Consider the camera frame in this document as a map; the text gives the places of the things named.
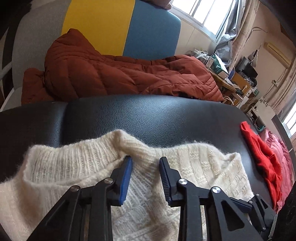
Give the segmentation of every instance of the wall socket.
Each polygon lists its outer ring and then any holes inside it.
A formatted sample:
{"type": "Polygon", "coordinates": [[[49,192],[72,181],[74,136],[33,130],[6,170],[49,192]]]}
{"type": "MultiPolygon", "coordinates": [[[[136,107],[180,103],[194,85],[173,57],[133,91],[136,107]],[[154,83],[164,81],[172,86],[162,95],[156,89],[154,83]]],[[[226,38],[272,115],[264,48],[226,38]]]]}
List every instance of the wall socket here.
{"type": "Polygon", "coordinates": [[[275,87],[278,87],[278,84],[275,80],[272,81],[272,84],[275,86],[275,87]]]}

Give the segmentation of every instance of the metal pin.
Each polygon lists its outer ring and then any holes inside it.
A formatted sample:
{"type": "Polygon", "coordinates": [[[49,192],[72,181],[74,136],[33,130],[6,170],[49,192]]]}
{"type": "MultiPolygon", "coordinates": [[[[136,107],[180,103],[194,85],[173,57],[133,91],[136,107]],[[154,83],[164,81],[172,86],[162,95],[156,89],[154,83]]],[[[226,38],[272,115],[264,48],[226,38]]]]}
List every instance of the metal pin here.
{"type": "Polygon", "coordinates": [[[77,192],[78,190],[79,190],[79,186],[77,186],[77,185],[70,187],[71,192],[77,192]]]}
{"type": "Polygon", "coordinates": [[[179,180],[179,183],[182,184],[182,185],[186,185],[188,183],[188,181],[186,179],[181,178],[179,180]]]}
{"type": "Polygon", "coordinates": [[[104,183],[111,184],[111,183],[113,183],[113,179],[108,177],[104,180],[104,183]]]}
{"type": "Polygon", "coordinates": [[[220,189],[220,187],[212,187],[212,191],[214,193],[220,193],[221,192],[221,189],[220,189]]]}

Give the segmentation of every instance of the air conditioner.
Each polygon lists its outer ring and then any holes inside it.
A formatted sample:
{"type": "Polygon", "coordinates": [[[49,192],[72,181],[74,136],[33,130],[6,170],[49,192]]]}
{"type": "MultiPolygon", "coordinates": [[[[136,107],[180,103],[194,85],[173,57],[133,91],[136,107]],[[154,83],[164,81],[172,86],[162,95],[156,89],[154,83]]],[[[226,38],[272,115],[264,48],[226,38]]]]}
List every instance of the air conditioner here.
{"type": "Polygon", "coordinates": [[[291,65],[291,60],[289,60],[282,51],[280,51],[276,46],[271,43],[265,43],[264,48],[274,56],[285,68],[289,68],[291,65]]]}

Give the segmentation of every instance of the yellow panel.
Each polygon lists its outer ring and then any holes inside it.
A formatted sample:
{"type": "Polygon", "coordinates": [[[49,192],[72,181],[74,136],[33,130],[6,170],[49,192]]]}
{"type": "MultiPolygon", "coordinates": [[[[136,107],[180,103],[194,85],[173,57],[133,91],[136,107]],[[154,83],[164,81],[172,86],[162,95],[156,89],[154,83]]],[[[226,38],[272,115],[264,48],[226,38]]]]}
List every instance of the yellow panel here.
{"type": "Polygon", "coordinates": [[[72,0],[62,34],[78,29],[101,54],[122,56],[135,0],[72,0]]]}

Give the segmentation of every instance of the rust-colored puffer jacket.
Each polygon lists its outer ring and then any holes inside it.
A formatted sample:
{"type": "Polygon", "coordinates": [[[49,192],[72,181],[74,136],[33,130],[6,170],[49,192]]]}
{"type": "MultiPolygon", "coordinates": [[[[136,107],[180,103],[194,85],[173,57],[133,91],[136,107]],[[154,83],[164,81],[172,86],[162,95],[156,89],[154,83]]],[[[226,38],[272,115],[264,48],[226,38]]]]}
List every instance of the rust-colored puffer jacket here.
{"type": "Polygon", "coordinates": [[[223,100],[211,74],[194,57],[146,61],[101,55],[76,29],[52,44],[44,66],[45,72],[33,68],[25,71],[22,104],[111,94],[223,100]]]}

